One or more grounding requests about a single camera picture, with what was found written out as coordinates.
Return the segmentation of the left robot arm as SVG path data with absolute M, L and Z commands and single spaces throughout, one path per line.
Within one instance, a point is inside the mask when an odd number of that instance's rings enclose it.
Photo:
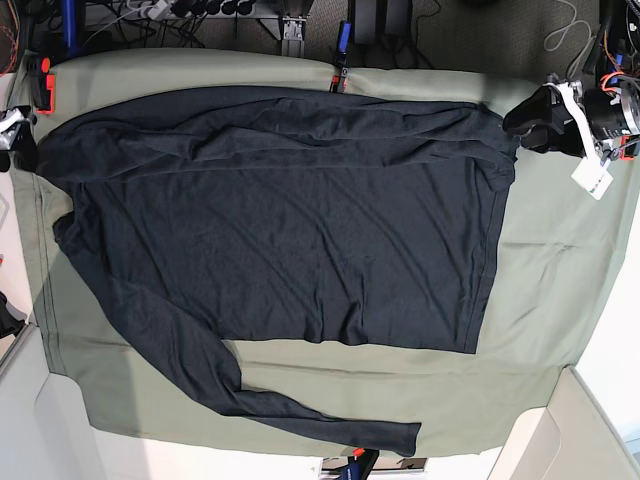
M 562 80 L 555 74 L 511 110 L 503 130 L 537 153 L 601 161 L 639 157 L 639 3 L 607 1 L 601 24 Z

